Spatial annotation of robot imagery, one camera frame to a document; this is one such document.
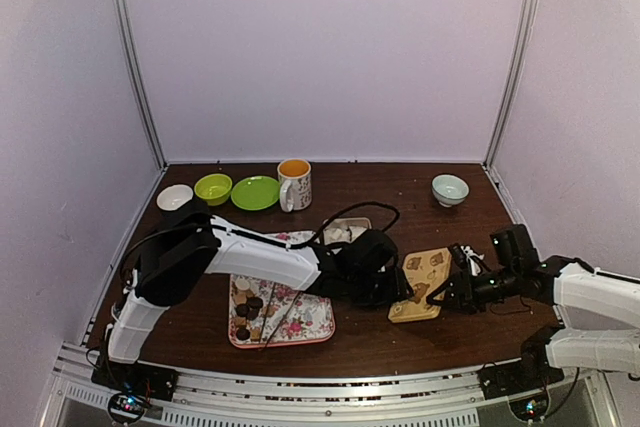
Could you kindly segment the beige bear tin box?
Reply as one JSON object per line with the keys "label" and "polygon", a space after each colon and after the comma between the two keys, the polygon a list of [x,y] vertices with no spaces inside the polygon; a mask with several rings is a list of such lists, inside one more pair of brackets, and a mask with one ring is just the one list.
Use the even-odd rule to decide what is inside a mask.
{"label": "beige bear tin box", "polygon": [[338,218],[323,230],[321,240],[324,245],[351,243],[371,227],[371,221],[367,217]]}

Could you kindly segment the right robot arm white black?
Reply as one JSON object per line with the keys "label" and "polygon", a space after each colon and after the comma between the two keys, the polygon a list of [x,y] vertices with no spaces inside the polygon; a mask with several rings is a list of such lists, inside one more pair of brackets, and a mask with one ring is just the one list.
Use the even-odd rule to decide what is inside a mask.
{"label": "right robot arm white black", "polygon": [[555,255],[542,260],[523,224],[494,232],[490,239],[499,269],[472,274],[470,264],[477,256],[453,244],[449,251],[459,270],[427,296],[428,304],[472,315],[491,304],[520,297],[616,320],[624,329],[540,329],[522,344],[513,380],[530,389],[564,368],[619,372],[638,380],[638,279],[603,271],[577,257]]}

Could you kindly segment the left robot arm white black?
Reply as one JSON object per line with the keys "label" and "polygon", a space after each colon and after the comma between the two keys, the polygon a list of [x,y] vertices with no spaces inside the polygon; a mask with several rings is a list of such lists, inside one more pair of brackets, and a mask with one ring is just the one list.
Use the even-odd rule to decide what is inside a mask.
{"label": "left robot arm white black", "polygon": [[160,317],[187,300],[204,275],[270,281],[363,307],[412,297],[398,248],[385,228],[367,229],[352,241],[322,241],[339,217],[330,216],[308,239],[294,242],[234,224],[200,200],[167,213],[118,267],[122,298],[113,307],[101,352],[106,376],[123,391],[143,383],[137,361],[144,343]]}

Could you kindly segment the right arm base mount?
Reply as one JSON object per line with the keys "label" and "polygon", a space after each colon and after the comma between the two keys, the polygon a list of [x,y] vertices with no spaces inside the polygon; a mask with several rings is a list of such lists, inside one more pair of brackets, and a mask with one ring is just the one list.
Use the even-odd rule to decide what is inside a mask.
{"label": "right arm base mount", "polygon": [[477,372],[486,400],[544,389],[564,379],[561,369],[544,368],[541,373],[527,372],[521,361],[483,366]]}

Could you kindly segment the metal tongs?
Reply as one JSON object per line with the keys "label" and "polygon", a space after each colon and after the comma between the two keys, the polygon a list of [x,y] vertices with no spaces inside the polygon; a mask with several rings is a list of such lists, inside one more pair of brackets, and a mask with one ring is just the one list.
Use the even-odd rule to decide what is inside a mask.
{"label": "metal tongs", "polygon": [[267,303],[261,311],[259,328],[262,330],[262,337],[257,342],[259,349],[273,343],[288,342],[296,332],[301,331],[304,321],[298,322],[297,330],[291,330],[291,326],[307,299],[308,295],[305,292],[293,291],[280,284],[272,285]]}

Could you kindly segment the beige bear tin lid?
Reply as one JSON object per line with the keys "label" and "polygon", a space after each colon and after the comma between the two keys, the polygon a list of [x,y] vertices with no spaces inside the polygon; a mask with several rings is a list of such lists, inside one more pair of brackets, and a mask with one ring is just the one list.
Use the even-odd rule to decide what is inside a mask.
{"label": "beige bear tin lid", "polygon": [[441,308],[426,298],[447,280],[452,257],[447,248],[409,253],[402,269],[414,292],[408,300],[393,304],[388,311],[391,323],[409,323],[436,318]]}

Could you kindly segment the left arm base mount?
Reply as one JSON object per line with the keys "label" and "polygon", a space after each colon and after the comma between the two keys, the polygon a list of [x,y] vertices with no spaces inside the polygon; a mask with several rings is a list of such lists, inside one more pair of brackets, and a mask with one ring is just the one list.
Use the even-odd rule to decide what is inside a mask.
{"label": "left arm base mount", "polygon": [[171,401],[179,374],[176,370],[147,364],[106,362],[91,376],[94,384],[139,397]]}

